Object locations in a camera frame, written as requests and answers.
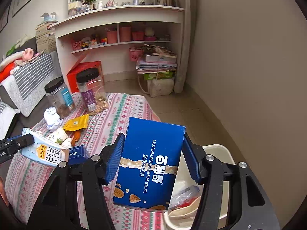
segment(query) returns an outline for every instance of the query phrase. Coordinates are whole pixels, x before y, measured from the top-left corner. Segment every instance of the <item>snack wrapper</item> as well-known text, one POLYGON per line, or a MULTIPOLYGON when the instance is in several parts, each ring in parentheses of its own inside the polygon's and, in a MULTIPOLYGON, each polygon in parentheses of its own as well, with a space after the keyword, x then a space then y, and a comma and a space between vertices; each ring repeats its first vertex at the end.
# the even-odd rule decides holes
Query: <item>snack wrapper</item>
POLYGON ((63 129, 66 131, 76 131, 80 129, 85 129, 88 126, 89 117, 90 114, 85 114, 83 116, 70 119, 63 126, 63 129))

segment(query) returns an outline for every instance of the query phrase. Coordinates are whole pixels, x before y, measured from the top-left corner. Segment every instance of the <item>stacked box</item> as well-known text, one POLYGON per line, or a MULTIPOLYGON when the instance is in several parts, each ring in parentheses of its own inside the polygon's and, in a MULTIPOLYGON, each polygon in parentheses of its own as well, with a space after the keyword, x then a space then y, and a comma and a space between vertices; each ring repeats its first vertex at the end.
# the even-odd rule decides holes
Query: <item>stacked box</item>
POLYGON ((51 53, 56 50, 55 31, 54 28, 52 28, 54 23, 56 23, 56 21, 45 22, 37 26, 36 45, 38 53, 43 50, 45 53, 51 53))

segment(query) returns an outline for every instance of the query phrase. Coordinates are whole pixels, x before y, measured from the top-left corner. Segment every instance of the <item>almond illustration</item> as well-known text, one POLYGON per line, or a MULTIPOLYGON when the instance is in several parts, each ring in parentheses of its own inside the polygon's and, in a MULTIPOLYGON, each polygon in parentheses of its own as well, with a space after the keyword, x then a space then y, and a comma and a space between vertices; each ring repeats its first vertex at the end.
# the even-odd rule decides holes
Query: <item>almond illustration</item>
POLYGON ((150 209, 156 209, 156 210, 165 210, 166 207, 163 205, 157 205, 157 206, 153 206, 150 209))
POLYGON ((141 201, 141 199, 139 197, 137 197, 135 194, 131 194, 129 197, 129 200, 131 203, 137 203, 139 201, 141 201))
POLYGON ((114 196, 117 197, 117 198, 123 198, 125 195, 125 193, 119 189, 119 188, 115 188, 114 189, 114 196))

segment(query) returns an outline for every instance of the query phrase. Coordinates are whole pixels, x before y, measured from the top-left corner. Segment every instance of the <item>patterned tablecloth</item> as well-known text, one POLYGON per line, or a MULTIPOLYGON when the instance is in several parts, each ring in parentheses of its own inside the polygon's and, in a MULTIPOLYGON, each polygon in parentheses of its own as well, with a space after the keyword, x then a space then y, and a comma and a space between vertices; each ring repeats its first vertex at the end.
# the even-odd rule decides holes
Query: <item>patterned tablecloth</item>
MULTIPOLYGON (((90 155, 99 154, 104 146, 115 141, 120 132, 125 133, 129 117, 159 121, 143 96, 107 94, 107 99, 109 108, 90 117, 87 130, 83 131, 77 142, 78 145, 85 145, 90 155)), ((76 104, 76 110, 65 118, 65 122, 85 113, 81 95, 79 93, 73 94, 73 100, 76 104)), ((50 134, 44 119, 34 126, 33 130, 42 131, 44 136, 50 134)), ((16 216, 22 222, 28 221, 34 203, 53 169, 33 162, 19 153, 14 156, 7 174, 5 190, 16 216)), ((108 186, 103 186, 115 228, 117 230, 163 230, 161 213, 138 211, 113 204, 115 181, 116 178, 108 186)), ((77 191, 80 222, 84 228, 88 228, 81 182, 78 182, 77 191)))

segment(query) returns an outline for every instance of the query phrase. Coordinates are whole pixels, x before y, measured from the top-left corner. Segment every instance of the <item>pink stuffed toy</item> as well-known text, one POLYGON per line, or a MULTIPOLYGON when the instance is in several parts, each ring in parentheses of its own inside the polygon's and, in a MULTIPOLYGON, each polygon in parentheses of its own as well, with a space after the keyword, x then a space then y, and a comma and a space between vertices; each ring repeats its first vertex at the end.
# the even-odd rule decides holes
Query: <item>pink stuffed toy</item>
POLYGON ((22 61, 25 62, 27 60, 32 59, 33 55, 34 55, 33 49, 31 49, 31 48, 25 49, 25 51, 23 52, 23 55, 22 55, 22 61))

